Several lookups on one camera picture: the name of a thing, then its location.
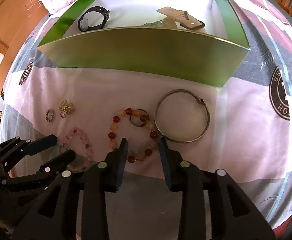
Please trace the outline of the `black smart watch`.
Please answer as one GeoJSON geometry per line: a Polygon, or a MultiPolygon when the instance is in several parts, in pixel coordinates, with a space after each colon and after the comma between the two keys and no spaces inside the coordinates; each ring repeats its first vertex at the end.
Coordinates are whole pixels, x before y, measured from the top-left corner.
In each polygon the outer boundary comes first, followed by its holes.
{"type": "Polygon", "coordinates": [[[110,11],[104,7],[95,6],[87,9],[77,22],[81,32],[103,29],[109,19],[110,11]]]}

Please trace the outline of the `cream white watch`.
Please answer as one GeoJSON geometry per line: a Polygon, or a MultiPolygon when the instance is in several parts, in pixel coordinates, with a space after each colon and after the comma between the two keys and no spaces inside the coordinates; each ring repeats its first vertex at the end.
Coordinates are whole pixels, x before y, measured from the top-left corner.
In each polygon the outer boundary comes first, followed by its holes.
{"type": "Polygon", "coordinates": [[[187,11],[176,10],[171,7],[157,9],[157,12],[166,15],[168,19],[180,24],[188,30],[197,31],[205,27],[205,23],[191,16],[187,11]]]}

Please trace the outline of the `plaid pink grey bedsheet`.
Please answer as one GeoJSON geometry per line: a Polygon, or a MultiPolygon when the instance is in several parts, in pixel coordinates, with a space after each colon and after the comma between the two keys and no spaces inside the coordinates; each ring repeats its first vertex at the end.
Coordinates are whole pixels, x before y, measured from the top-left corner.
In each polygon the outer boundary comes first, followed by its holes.
{"type": "Polygon", "coordinates": [[[221,87],[174,77],[97,68],[59,68],[37,49],[46,18],[15,58],[4,86],[0,141],[54,134],[62,144],[72,128],[89,138],[94,161],[110,150],[111,118],[125,108],[153,114],[160,97],[187,89],[211,113],[205,135],[169,147],[199,169],[219,168],[239,184],[272,228],[292,218],[292,24],[268,0],[230,0],[250,51],[221,87]],[[74,112],[60,116],[67,100],[74,112]]]}

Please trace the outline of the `silver metal bangle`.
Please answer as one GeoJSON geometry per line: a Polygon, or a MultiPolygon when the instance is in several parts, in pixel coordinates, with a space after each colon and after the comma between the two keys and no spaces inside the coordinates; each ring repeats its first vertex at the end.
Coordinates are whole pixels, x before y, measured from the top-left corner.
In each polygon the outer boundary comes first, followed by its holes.
{"type": "Polygon", "coordinates": [[[190,144],[205,135],[211,124],[211,113],[203,98],[187,89],[174,89],[158,100],[154,124],[167,140],[190,144]]]}

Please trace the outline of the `green cardboard box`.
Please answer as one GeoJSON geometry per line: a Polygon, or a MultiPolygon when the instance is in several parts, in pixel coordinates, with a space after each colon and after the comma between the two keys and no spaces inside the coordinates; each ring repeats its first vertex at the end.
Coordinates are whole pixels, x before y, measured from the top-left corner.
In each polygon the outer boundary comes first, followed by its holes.
{"type": "Polygon", "coordinates": [[[222,87],[248,54],[243,26],[228,0],[78,0],[38,49],[64,68],[129,70],[222,87]],[[90,7],[110,11],[103,29],[81,32],[90,7]],[[187,11],[205,23],[192,31],[157,9],[187,11]]]}

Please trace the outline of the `gold brooch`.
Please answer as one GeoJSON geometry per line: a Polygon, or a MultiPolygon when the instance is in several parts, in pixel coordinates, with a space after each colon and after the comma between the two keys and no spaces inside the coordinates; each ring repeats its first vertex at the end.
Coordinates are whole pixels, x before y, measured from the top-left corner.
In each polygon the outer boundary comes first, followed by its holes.
{"type": "Polygon", "coordinates": [[[59,106],[60,116],[66,118],[68,115],[71,115],[74,112],[73,104],[64,100],[59,106]]]}

